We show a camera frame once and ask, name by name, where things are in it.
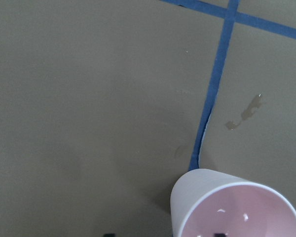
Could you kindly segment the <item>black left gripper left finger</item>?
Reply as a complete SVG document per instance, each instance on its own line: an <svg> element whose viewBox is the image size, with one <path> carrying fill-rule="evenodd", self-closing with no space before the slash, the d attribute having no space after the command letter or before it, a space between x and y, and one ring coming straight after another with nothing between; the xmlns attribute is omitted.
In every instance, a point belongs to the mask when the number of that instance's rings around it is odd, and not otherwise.
<svg viewBox="0 0 296 237"><path fill-rule="evenodd" d="M115 237L115 234L114 233L107 233L107 234L104 234L104 237Z"/></svg>

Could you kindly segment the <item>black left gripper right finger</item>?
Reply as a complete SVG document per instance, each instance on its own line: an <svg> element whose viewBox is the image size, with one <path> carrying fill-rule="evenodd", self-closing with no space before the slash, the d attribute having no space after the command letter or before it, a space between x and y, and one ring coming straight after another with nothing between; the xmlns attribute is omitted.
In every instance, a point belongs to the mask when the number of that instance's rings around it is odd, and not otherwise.
<svg viewBox="0 0 296 237"><path fill-rule="evenodd" d="M214 237L225 237L224 233L214 233Z"/></svg>

